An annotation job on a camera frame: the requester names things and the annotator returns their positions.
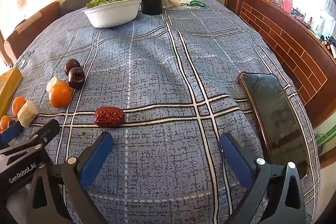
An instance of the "banana piece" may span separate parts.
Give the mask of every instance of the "banana piece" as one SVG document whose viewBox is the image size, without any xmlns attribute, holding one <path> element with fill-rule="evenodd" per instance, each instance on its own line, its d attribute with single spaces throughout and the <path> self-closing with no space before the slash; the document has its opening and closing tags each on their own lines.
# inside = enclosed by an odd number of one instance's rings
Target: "banana piece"
<svg viewBox="0 0 336 224">
<path fill-rule="evenodd" d="M 32 101 L 28 100 L 17 113 L 17 118 L 23 127 L 29 127 L 38 114 L 37 107 Z"/>
<path fill-rule="evenodd" d="M 45 90 L 49 93 L 53 85 L 55 85 L 57 82 L 61 82 L 61 79 L 59 79 L 57 76 L 54 76 L 50 79 L 50 81 L 47 83 L 47 87 Z"/>
</svg>

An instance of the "white bowl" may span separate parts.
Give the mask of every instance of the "white bowl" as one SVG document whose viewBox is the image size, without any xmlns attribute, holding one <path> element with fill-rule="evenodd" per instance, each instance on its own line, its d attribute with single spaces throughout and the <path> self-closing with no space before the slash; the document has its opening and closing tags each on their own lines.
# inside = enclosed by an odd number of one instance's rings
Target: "white bowl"
<svg viewBox="0 0 336 224">
<path fill-rule="evenodd" d="M 96 28 L 109 28 L 132 21 L 137 17 L 142 0 L 122 0 L 92 7 L 82 12 Z"/>
</svg>

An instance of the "phone screen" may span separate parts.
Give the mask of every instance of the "phone screen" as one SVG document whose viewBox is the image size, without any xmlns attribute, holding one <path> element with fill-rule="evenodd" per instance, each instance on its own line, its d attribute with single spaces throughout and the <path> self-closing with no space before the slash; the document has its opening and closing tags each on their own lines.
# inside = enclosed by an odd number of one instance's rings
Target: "phone screen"
<svg viewBox="0 0 336 224">
<path fill-rule="evenodd" d="M 297 119 L 278 80 L 273 75 L 247 73 L 243 79 L 262 119 L 272 163 L 295 163 L 300 178 L 307 173 L 306 151 Z"/>
</svg>

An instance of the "tangerine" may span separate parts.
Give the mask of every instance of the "tangerine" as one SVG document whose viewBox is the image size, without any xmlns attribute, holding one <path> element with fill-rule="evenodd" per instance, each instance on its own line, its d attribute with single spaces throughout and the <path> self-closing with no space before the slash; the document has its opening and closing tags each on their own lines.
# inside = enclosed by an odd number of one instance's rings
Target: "tangerine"
<svg viewBox="0 0 336 224">
<path fill-rule="evenodd" d="M 65 108 L 71 102 L 72 90 L 67 83 L 57 82 L 50 89 L 49 103 L 55 108 Z"/>
<path fill-rule="evenodd" d="M 8 128 L 8 122 L 11 120 L 11 118 L 7 115 L 3 116 L 0 121 L 0 128 L 2 131 L 6 130 Z"/>
<path fill-rule="evenodd" d="M 19 112 L 21 107 L 23 107 L 25 103 L 26 103 L 26 99 L 23 97 L 16 97 L 14 99 L 13 104 L 12 104 L 12 112 L 15 117 L 17 117 L 17 113 Z"/>
</svg>

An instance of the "plastic bottle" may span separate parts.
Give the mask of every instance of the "plastic bottle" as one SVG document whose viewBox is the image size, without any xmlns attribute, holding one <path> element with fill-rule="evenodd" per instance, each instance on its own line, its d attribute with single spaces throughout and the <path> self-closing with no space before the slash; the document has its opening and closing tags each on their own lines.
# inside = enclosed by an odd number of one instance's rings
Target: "plastic bottle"
<svg viewBox="0 0 336 224">
<path fill-rule="evenodd" d="M 293 0 L 283 0 L 283 10 L 287 13 L 287 14 L 291 14 L 293 8 Z"/>
</svg>

